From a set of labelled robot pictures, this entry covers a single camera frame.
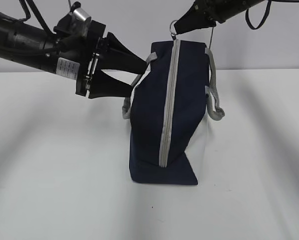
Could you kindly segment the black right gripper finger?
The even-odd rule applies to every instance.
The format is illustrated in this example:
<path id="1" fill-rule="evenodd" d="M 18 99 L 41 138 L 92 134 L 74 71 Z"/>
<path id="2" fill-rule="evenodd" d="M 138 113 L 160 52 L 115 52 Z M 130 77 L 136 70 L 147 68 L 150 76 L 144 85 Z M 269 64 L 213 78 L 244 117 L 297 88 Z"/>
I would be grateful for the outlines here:
<path id="1" fill-rule="evenodd" d="M 194 30 L 212 28 L 216 25 L 216 21 L 211 17 L 208 10 L 200 6 L 192 6 L 176 21 L 174 29 L 177 34 L 185 34 Z"/>

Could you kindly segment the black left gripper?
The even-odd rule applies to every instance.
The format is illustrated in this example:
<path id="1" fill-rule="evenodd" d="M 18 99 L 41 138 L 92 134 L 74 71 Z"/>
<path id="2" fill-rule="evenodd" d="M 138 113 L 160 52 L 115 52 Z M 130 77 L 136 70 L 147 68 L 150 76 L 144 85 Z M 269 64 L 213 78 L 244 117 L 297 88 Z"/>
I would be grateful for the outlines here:
<path id="1" fill-rule="evenodd" d="M 103 59 L 104 70 L 139 75 L 146 71 L 147 62 L 126 48 L 112 32 L 104 37 L 105 24 L 91 19 L 87 38 L 83 38 L 72 32 L 71 21 L 69 12 L 53 28 L 57 44 L 62 47 L 53 54 L 54 73 L 74 80 L 75 93 L 89 99 L 129 98 L 133 87 L 104 73 L 98 64 Z"/>

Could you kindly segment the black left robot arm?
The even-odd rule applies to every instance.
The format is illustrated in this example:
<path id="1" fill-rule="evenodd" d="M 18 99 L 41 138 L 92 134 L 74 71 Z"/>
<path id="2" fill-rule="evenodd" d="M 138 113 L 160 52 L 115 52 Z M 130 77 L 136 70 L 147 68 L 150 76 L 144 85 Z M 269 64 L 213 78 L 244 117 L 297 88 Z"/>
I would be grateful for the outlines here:
<path id="1" fill-rule="evenodd" d="M 127 49 L 106 26 L 75 3 L 52 33 L 0 12 L 0 58 L 76 82 L 89 99 L 127 98 L 132 86 L 107 74 L 143 74 L 147 63 Z"/>

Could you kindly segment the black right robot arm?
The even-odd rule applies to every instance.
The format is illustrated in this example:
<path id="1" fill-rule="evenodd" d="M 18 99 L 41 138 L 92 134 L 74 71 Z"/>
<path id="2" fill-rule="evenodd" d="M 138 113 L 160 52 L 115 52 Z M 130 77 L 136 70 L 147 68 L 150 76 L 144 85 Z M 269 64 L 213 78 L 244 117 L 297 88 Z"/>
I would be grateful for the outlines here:
<path id="1" fill-rule="evenodd" d="M 213 28 L 217 23 L 247 11 L 260 0 L 196 0 L 189 10 L 174 23 L 176 34 Z"/>

